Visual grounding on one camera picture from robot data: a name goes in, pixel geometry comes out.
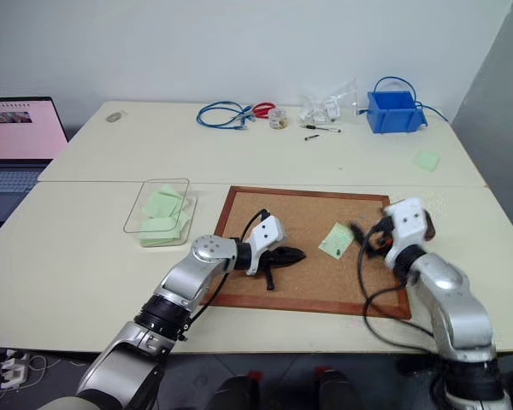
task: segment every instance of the red scissors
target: red scissors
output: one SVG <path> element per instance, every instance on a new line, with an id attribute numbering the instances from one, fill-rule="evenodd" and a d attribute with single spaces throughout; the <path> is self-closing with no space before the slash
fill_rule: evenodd
<path id="1" fill-rule="evenodd" d="M 251 111 L 257 118 L 268 118 L 268 111 L 272 108 L 275 108 L 275 104 L 271 102 L 261 102 L 254 106 Z"/>

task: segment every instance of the wooden frame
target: wooden frame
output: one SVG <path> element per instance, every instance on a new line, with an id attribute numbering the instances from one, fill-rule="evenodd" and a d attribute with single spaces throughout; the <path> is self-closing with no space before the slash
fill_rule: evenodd
<path id="1" fill-rule="evenodd" d="M 272 195 L 285 195 L 285 196 L 310 196 L 319 198 L 334 198 L 346 200 L 366 200 L 378 201 L 382 207 L 389 205 L 389 197 L 384 195 L 367 195 L 367 194 L 347 194 L 337 192 L 318 192 L 307 190 L 278 190 L 259 187 L 244 187 L 244 186 L 231 186 L 227 194 L 221 216 L 215 228 L 215 235 L 222 236 L 226 227 L 228 218 L 232 211 L 234 200 L 238 194 L 251 193 L 251 194 L 272 194 Z M 308 300 L 297 299 L 290 297 L 266 297 L 254 295 L 235 295 L 223 293 L 219 294 L 213 302 L 216 306 L 229 306 L 240 308 L 270 308 L 270 309 L 283 309 L 283 310 L 298 310 L 298 311 L 311 311 L 323 313 L 342 313 L 342 314 L 362 314 L 362 302 L 342 302 L 342 301 L 323 301 L 323 300 Z M 410 318 L 410 306 L 407 298 L 406 290 L 397 291 L 397 304 L 381 304 L 380 308 L 390 315 L 395 315 L 400 319 Z M 369 316 L 382 316 L 374 309 L 369 310 Z"/>

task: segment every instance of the green sticky note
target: green sticky note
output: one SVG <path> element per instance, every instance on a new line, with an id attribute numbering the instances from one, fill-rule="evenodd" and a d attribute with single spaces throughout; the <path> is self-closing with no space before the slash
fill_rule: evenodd
<path id="1" fill-rule="evenodd" d="M 143 246 L 172 242 L 180 238 L 180 227 L 176 218 L 149 218 L 140 224 L 139 239 Z"/>
<path id="2" fill-rule="evenodd" d="M 190 216 L 188 216 L 185 212 L 180 211 L 178 215 L 178 222 L 177 226 L 182 231 L 185 229 L 186 223 L 190 220 Z"/>
<path id="3" fill-rule="evenodd" d="M 182 198 L 175 203 L 172 214 L 178 214 L 182 208 L 186 207 L 186 201 L 188 201 L 188 198 L 185 198 L 183 201 Z"/>
<path id="4" fill-rule="evenodd" d="M 351 241 L 353 241 L 353 232 L 347 226 L 337 222 L 327 237 L 321 241 L 319 249 L 327 252 L 334 259 L 340 259 L 345 250 L 348 249 L 348 246 L 350 246 Z"/>
<path id="5" fill-rule="evenodd" d="M 420 151 L 412 160 L 412 162 L 420 167 L 423 170 L 426 170 L 432 173 L 437 164 L 439 164 L 439 160 L 441 159 L 441 155 L 437 154 L 433 151 Z"/>
<path id="6" fill-rule="evenodd" d="M 179 206 L 178 202 L 182 202 L 182 200 L 175 196 L 153 192 L 143 206 L 143 212 L 151 218 L 166 218 L 171 216 L 175 208 Z"/>
<path id="7" fill-rule="evenodd" d="M 173 187 L 169 184 L 165 184 L 160 190 L 158 191 L 162 195 L 172 196 L 175 198 L 182 199 L 182 195 L 173 189 Z"/>

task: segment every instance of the clear plastic container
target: clear plastic container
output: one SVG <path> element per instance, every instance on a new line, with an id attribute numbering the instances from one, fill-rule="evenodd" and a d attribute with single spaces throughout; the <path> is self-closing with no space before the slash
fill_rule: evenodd
<path id="1" fill-rule="evenodd" d="M 188 179 L 148 179 L 141 183 L 123 231 L 143 247 L 182 245 L 197 202 Z"/>
<path id="2" fill-rule="evenodd" d="M 284 108 L 272 108 L 268 111 L 268 122 L 275 130 L 287 127 L 287 112 Z"/>

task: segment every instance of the laptop screen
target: laptop screen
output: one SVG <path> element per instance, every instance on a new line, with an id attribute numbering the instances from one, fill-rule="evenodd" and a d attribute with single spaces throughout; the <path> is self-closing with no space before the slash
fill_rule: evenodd
<path id="1" fill-rule="evenodd" d="M 0 99 L 0 163 L 46 163 L 66 145 L 50 98 Z"/>

